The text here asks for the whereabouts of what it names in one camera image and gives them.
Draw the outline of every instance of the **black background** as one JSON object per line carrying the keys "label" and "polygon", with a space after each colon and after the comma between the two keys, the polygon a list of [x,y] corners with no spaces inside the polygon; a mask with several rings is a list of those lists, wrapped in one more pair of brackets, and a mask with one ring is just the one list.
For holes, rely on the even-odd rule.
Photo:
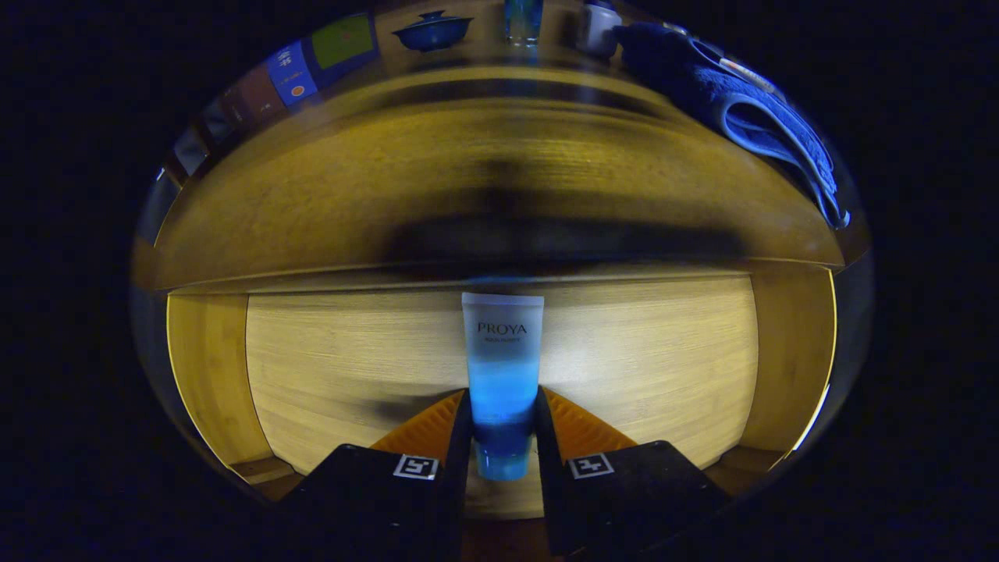
{"label": "black background", "polygon": [[[983,196],[995,185],[976,166],[992,149],[995,4],[640,4],[739,55],[835,140],[878,275],[871,356],[829,432],[672,554],[986,558],[994,283],[982,267],[996,236]],[[6,190],[23,204],[8,207],[12,559],[267,552],[274,537],[257,508],[188,448],[141,375],[128,255],[146,189],[189,115],[349,9],[5,7]]]}

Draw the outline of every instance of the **green book cover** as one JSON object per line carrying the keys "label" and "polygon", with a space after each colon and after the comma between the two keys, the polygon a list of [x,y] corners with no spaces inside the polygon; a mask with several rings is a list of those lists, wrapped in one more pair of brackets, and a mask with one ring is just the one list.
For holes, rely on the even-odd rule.
{"label": "green book cover", "polygon": [[367,14],[337,20],[312,36],[316,63],[323,70],[375,48]]}

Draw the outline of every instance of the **wooden shelf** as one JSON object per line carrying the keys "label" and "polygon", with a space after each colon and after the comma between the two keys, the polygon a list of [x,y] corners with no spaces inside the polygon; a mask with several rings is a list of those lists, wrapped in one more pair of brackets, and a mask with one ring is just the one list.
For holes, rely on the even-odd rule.
{"label": "wooden shelf", "polygon": [[[370,445],[467,386],[462,290],[544,295],[540,383],[639,443],[671,442],[735,491],[790,451],[828,380],[831,274],[775,264],[643,279],[171,295],[170,352],[185,405],[227,465],[276,457],[308,474],[340,444]],[[276,466],[264,472],[287,474]],[[473,460],[469,516],[539,517],[536,456],[530,466],[522,480],[488,482]]]}
{"label": "wooden shelf", "polygon": [[155,286],[446,260],[400,245],[441,221],[490,220],[498,200],[513,222],[727,241],[670,258],[843,263],[776,167],[661,95],[582,67],[472,65],[355,88],[236,148],[168,213]]}

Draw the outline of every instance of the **red book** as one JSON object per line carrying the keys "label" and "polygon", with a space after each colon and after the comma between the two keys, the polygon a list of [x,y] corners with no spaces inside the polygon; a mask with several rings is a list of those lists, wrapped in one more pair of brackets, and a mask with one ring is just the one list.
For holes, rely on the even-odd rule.
{"label": "red book", "polygon": [[267,64],[261,64],[223,92],[222,111],[229,122],[241,131],[256,129],[285,110],[281,96],[271,83]]}

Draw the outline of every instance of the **lid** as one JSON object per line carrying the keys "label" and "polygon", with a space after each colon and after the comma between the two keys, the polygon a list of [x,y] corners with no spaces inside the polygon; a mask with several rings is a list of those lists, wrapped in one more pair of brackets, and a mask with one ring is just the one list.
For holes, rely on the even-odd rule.
{"label": "lid", "polygon": [[604,10],[614,11],[614,5],[610,0],[586,0],[584,2],[590,6],[596,6],[597,8],[603,8]]}
{"label": "lid", "polygon": [[456,21],[456,20],[471,20],[472,18],[459,18],[456,16],[443,16],[441,14],[445,13],[446,10],[439,10],[437,12],[427,12],[426,14],[420,14],[420,17],[424,18],[422,21],[411,23],[406,27],[416,27],[418,25],[424,25],[428,23],[438,23],[442,21]]}
{"label": "lid", "polygon": [[487,480],[519,480],[527,475],[527,453],[512,457],[486,456],[481,447],[476,446],[479,460],[479,475]]}

